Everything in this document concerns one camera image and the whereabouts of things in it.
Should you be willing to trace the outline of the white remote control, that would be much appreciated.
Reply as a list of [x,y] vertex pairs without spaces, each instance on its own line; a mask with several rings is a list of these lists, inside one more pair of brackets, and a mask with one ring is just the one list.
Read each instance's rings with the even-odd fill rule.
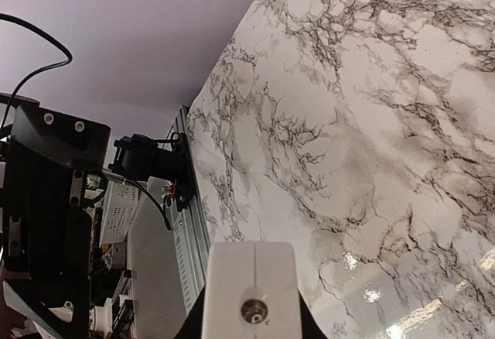
[[202,338],[301,338],[293,247],[287,242],[212,244]]

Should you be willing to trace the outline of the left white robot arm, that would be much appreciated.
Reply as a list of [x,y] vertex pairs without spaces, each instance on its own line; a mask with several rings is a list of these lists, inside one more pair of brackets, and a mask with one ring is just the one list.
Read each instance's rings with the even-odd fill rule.
[[5,303],[55,338],[89,334],[92,219],[85,184],[103,168],[110,128],[12,99],[1,130]]

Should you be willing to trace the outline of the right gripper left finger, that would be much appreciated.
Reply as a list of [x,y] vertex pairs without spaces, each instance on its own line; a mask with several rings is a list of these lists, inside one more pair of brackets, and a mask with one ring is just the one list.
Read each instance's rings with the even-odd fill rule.
[[205,288],[202,288],[193,308],[176,334],[176,339],[201,339],[203,328]]

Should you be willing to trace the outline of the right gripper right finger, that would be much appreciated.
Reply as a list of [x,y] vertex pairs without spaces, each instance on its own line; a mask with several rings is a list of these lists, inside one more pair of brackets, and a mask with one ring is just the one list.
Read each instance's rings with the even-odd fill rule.
[[304,298],[299,294],[302,339],[327,339],[310,312]]

